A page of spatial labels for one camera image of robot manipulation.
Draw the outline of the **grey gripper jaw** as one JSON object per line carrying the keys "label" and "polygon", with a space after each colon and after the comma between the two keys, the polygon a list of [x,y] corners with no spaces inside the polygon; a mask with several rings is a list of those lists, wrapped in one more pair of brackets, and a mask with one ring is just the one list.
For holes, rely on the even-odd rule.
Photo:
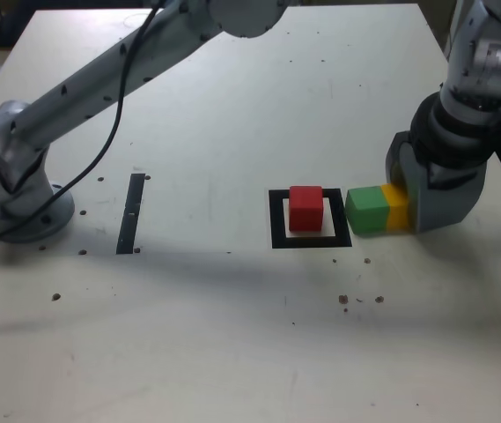
{"label": "grey gripper jaw", "polygon": [[410,143],[410,132],[403,131],[394,135],[387,151],[387,182],[393,185],[408,185],[413,174],[413,150]]}
{"label": "grey gripper jaw", "polygon": [[483,192],[487,164],[451,169],[416,158],[411,145],[403,145],[399,164],[409,199],[409,221],[424,233],[464,220]]}

